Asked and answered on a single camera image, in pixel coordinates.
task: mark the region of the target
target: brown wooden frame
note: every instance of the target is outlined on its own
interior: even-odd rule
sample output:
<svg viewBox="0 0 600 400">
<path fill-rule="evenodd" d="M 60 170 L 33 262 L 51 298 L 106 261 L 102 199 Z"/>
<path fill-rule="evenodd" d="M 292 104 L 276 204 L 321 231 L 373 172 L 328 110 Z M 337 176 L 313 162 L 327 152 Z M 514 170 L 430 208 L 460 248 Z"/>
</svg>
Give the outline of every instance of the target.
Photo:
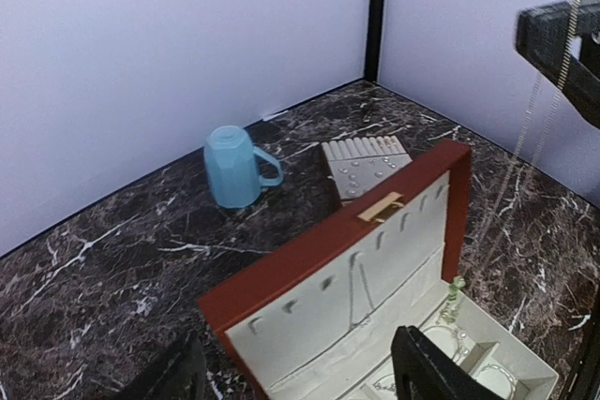
<svg viewBox="0 0 600 400">
<path fill-rule="evenodd" d="M 375 230 L 377 224 L 367 223 L 357 217 L 373 203 L 392 191 L 401 193 L 403 201 L 407 203 L 447 171 L 450 171 L 450 186 L 442 279 L 452 282 L 458 273 L 458 261 L 467 222 L 471 147 L 454 141 L 442 141 L 360 199 L 225 280 L 198 300 L 206 320 L 233 362 L 252 384 L 256 394 L 267 398 L 225 332 L 320 270 Z"/>
</svg>

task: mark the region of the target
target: mug handle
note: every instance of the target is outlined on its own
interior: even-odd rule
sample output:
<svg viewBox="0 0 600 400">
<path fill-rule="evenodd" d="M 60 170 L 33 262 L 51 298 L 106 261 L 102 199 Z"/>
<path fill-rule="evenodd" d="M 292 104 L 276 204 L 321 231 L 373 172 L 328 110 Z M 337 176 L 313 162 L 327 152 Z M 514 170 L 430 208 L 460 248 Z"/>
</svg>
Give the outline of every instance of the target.
<svg viewBox="0 0 600 400">
<path fill-rule="evenodd" d="M 262 175 L 259 175 L 261 186 L 273 187 L 281 185 L 281 182 L 283 182 L 283 170 L 281 170 L 281 164 L 279 161 L 277 161 L 274 156 L 270 156 L 264 150 L 259 149 L 258 147 L 254 147 L 254 155 L 265 160 L 267 163 L 272 164 L 277 169 L 277 177 L 275 178 L 264 178 Z"/>
</svg>

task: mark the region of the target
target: silver chain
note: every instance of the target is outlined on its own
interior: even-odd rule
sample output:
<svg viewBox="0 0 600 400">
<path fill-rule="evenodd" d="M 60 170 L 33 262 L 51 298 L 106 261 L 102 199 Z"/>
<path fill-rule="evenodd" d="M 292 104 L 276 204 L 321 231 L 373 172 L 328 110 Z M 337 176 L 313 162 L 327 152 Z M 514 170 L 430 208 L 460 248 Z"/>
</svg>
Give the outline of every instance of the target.
<svg viewBox="0 0 600 400">
<path fill-rule="evenodd" d="M 544 128 L 542 130 L 540 140 L 537 143 L 535 152 L 533 153 L 531 166 L 529 167 L 529 169 L 526 172 L 525 181 L 521 187 L 520 192 L 525 192 L 527 190 L 529 182 L 531 181 L 531 179 L 533 177 L 533 172 L 535 171 L 535 165 L 538 163 L 539 158 L 544 150 L 544 147 L 546 145 L 546 140 L 548 138 L 548 133 L 549 133 L 550 129 L 552 128 L 552 124 L 554 122 L 556 112 L 558 111 L 559 105 L 561 103 L 561 99 L 563 98 L 563 89 L 564 89 L 564 86 L 566 85 L 566 79 L 569 74 L 569 67 L 571 66 L 571 48 L 573 45 L 573 40 L 577 36 L 578 14 L 579 14 L 580 3 L 581 3 L 581 0 L 571 0 L 571 9 L 570 9 L 570 13 L 569 13 L 569 25 L 568 25 L 568 30 L 567 30 L 566 41 L 564 43 L 564 53 L 562 55 L 561 71 L 559 73 L 559 79 L 556 84 L 556 91 L 554 93 L 554 98 L 552 99 L 552 106 L 550 107 L 550 113 L 547 116 L 546 121 L 544 122 Z M 483 226 L 481 232 L 479 233 L 478 239 L 477 239 L 477 250 L 479 250 L 479 248 L 481 247 L 481 244 L 484 242 L 484 240 L 488 234 L 489 227 L 491 226 L 491 223 L 493 222 L 494 217 L 497 214 L 498 208 L 500 207 L 500 203 L 503 200 L 504 193 L 505 193 L 506 188 L 508 187 L 508 183 L 510 181 L 510 177 L 512 176 L 512 174 L 515 170 L 515 167 L 517 166 L 518 156 L 520 155 L 521 149 L 523 147 L 523 142 L 525 141 L 525 137 L 527 136 L 527 132 L 528 132 L 529 127 L 532 122 L 532 112 L 533 112 L 533 108 L 535 106 L 535 102 L 537 100 L 537 96 L 539 94 L 541 80 L 542 80 L 542 75 L 541 75 L 541 73 L 538 72 L 537 77 L 535 79 L 535 84 L 533 85 L 532 96 L 530 98 L 530 102 L 527 107 L 527 110 L 525 111 L 525 122 L 523 124 L 523 127 L 520 130 L 518 140 L 517 140 L 517 146 L 515 147 L 515 152 L 513 152 L 508 170 L 506 171 L 506 174 L 504 175 L 504 179 L 502 180 L 500 192 L 498 193 L 498 197 L 496 198 L 496 201 L 494 202 L 494 206 L 487 213 L 487 216 L 484 219 L 484 224 L 483 224 L 484 226 Z M 517 203 L 517 195 L 518 195 L 518 193 L 516 192 L 515 193 L 516 203 Z M 510 221 L 513 218 L 514 211 L 515 211 L 515 208 L 513 208 L 513 210 L 511 210 L 511 212 L 509 213 L 509 216 L 504 221 L 504 225 L 506 227 L 508 225 L 510 225 L 510 223 L 511 223 Z M 496 239 L 495 239 L 492 247 L 487 252 L 486 261 L 488 261 L 491 258 L 493 251 L 496 249 L 496 246 L 498 245 L 498 243 L 500 242 L 502 237 L 503 237 L 503 231 L 499 230 L 498 235 L 496 236 Z"/>
</svg>

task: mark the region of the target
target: box lid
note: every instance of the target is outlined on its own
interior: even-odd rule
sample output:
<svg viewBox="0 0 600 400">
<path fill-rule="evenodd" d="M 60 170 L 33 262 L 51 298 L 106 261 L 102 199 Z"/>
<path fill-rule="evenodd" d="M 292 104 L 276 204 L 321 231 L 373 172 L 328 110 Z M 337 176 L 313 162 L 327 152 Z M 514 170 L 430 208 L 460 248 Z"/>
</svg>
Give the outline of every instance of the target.
<svg viewBox="0 0 600 400">
<path fill-rule="evenodd" d="M 443 141 L 202 296 L 206 319 L 254 388 L 270 398 L 305 398 L 299 393 L 312 389 L 304 385 L 315 360 L 332 372 L 345 370 L 339 362 L 377 333 L 377 326 L 354 329 L 407 290 L 410 279 L 410 295 L 403 295 L 409 309 L 440 276 L 450 282 L 458 272 L 470 178 L 470 147 Z M 303 370 L 303 387 L 286 391 Z M 311 375 L 311 382 L 322 382 Z"/>
</svg>

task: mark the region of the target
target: jewelry display tray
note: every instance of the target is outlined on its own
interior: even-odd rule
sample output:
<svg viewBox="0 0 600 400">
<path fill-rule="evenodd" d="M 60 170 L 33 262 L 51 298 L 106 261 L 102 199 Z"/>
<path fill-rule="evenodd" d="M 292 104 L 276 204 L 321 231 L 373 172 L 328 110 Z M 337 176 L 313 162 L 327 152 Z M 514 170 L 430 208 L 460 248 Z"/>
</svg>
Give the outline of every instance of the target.
<svg viewBox="0 0 600 400">
<path fill-rule="evenodd" d="M 260 398 L 395 399 L 390 348 L 403 325 L 501 398 L 549 398 L 557 373 L 466 295 L 454 323 L 441 317 L 470 178 L 471 149 L 444 141 L 202 296 Z"/>
</svg>

